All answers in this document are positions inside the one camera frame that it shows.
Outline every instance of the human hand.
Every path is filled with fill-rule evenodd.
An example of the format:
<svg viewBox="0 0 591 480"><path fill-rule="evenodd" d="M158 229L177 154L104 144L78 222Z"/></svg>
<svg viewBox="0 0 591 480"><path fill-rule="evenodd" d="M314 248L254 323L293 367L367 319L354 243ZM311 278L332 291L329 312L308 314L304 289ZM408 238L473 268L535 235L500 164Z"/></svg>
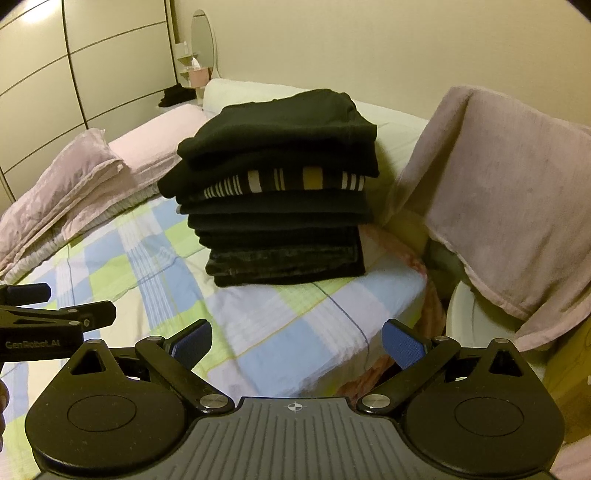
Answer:
<svg viewBox="0 0 591 480"><path fill-rule="evenodd" d="M8 389L6 388L6 385L4 385L2 380L0 380L0 452L4 446L2 442L2 434L6 428L6 424L4 423L4 410L6 410L9 398L10 397L8 395Z"/></svg>

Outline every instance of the folded black clothing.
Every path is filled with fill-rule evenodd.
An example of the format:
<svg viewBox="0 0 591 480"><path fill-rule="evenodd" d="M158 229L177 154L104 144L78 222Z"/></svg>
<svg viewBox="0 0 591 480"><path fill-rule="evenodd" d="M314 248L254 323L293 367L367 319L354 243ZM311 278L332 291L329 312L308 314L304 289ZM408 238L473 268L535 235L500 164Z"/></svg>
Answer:
<svg viewBox="0 0 591 480"><path fill-rule="evenodd" d="M261 147L257 150L238 151L225 155L214 154L214 156L215 160L208 162L209 167L200 170L187 160L178 162L158 181L160 194L165 198L198 194L200 190L233 175L268 168L312 166L346 171L366 177L379 176L378 160L373 143L350 146L301 143L274 148Z"/></svg>
<svg viewBox="0 0 591 480"><path fill-rule="evenodd" d="M310 90L270 102L224 107L193 138L178 146L181 158L202 170L205 154L258 150L295 142L373 143L378 128L357 111L346 93Z"/></svg>
<svg viewBox="0 0 591 480"><path fill-rule="evenodd" d="M197 98L197 92L193 88L185 88L180 83L164 89L164 96L158 106L169 107L179 103L188 102Z"/></svg>
<svg viewBox="0 0 591 480"><path fill-rule="evenodd" d="M365 275L365 264L361 240L357 239L357 260L338 267L291 268L278 272L276 276L260 278L258 275L214 275L213 279L218 287L231 287L244 284L262 285L296 285L300 283L312 283L333 278L359 277Z"/></svg>
<svg viewBox="0 0 591 480"><path fill-rule="evenodd" d="M361 192L365 176L322 167L266 168L249 170L227 177L197 193L177 195L177 203L202 202L250 193L315 190L353 190Z"/></svg>
<svg viewBox="0 0 591 480"><path fill-rule="evenodd" d="M301 228L277 231L209 232L196 230L199 242L207 248L226 251L241 248L284 247L292 245L350 245L356 226L342 228Z"/></svg>
<svg viewBox="0 0 591 480"><path fill-rule="evenodd" d="M251 193L206 202L181 204L182 215L221 213L357 213L370 215L364 192L315 190L313 192Z"/></svg>
<svg viewBox="0 0 591 480"><path fill-rule="evenodd" d="M370 213L219 213L189 215L189 228L208 232L276 231L371 223Z"/></svg>
<svg viewBox="0 0 591 480"><path fill-rule="evenodd" d="M315 273L357 260L357 243L331 245L291 245L288 247L250 248L234 251L213 249L205 266L208 275L251 275L275 277L286 271Z"/></svg>

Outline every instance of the checkered bedsheet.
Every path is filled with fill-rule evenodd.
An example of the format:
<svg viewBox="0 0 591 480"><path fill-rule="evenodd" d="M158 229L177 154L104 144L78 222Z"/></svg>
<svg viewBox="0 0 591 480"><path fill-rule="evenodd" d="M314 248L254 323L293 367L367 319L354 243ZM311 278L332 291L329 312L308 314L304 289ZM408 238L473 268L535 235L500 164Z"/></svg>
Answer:
<svg viewBox="0 0 591 480"><path fill-rule="evenodd" d="M239 400L258 395L333 395L384 351L379 331L396 317L420 316L426 277L411 268L398 241L361 228L367 275L299 286L217 288L205 273L203 248L173 200L152 199L71 242L21 283L45 282L41 305L61 308L115 302L113 326L90 332L111 347L150 334L170 336L199 318L209 320L211 351L195 373ZM0 453L0 478L38 472L24 434L25 415L65 361L6 364L11 393Z"/></svg>

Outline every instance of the black cloth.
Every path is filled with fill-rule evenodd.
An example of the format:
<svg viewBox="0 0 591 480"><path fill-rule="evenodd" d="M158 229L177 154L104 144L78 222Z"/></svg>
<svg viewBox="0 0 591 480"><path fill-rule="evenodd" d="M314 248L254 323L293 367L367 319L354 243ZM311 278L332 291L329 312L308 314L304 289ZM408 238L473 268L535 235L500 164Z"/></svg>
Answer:
<svg viewBox="0 0 591 480"><path fill-rule="evenodd" d="M164 96L158 106L169 107L179 103L188 102L197 98L194 88L185 88L180 83L164 89Z"/></svg>
<svg viewBox="0 0 591 480"><path fill-rule="evenodd" d="M229 105L183 140L178 154L205 170L219 162L207 154L258 151L278 145L324 142L373 144L378 127L361 116L349 95L310 90L270 102Z"/></svg>
<svg viewBox="0 0 591 480"><path fill-rule="evenodd" d="M356 226L344 228L303 228L283 231L208 232L195 231L199 242L218 251L242 248L267 248L291 245L350 245L356 238Z"/></svg>
<svg viewBox="0 0 591 480"><path fill-rule="evenodd" d="M366 177L379 176L373 143L320 147L318 144L300 144L241 151L231 155L217 154L217 162L212 161L211 167L202 170L183 159L158 181L158 189L163 197L169 199L177 195L196 194L229 176L263 168L322 167Z"/></svg>
<svg viewBox="0 0 591 480"><path fill-rule="evenodd" d="M343 247L331 245L292 245L240 250L213 249L205 267L208 275L250 275L252 278L276 277L284 272L307 274L353 263L356 243Z"/></svg>
<svg viewBox="0 0 591 480"><path fill-rule="evenodd" d="M263 285L296 285L301 283L312 283L333 278L359 277L365 275L365 264L363 262L363 251L359 235L356 239L357 259L355 262L343 264L338 267L312 268L313 271L306 272L306 268L278 270L277 275L268 278L260 278L258 275L237 274L237 275L215 275L213 277L218 287L230 287L244 284Z"/></svg>
<svg viewBox="0 0 591 480"><path fill-rule="evenodd" d="M276 231L327 228L371 223L360 213L220 213L189 215L189 228L208 232Z"/></svg>
<svg viewBox="0 0 591 480"><path fill-rule="evenodd" d="M315 190L313 192L251 193L180 205L182 215L226 213L355 213L371 215L364 192Z"/></svg>

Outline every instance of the metal pivot screw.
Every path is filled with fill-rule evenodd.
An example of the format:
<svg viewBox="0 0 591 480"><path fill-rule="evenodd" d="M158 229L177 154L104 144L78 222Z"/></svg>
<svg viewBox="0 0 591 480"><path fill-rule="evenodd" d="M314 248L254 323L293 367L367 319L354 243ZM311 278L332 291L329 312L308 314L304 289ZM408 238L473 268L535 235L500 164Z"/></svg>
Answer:
<svg viewBox="0 0 591 480"><path fill-rule="evenodd" d="M209 395L201 397L199 403L203 405L205 408L210 408L213 410L215 408L225 407L228 404L228 398L225 395L211 393Z"/></svg>
<svg viewBox="0 0 591 480"><path fill-rule="evenodd" d="M365 405L367 408L377 410L379 408L385 408L388 405L390 405L390 399L386 395L373 393L371 395L364 396L361 400L361 403Z"/></svg>

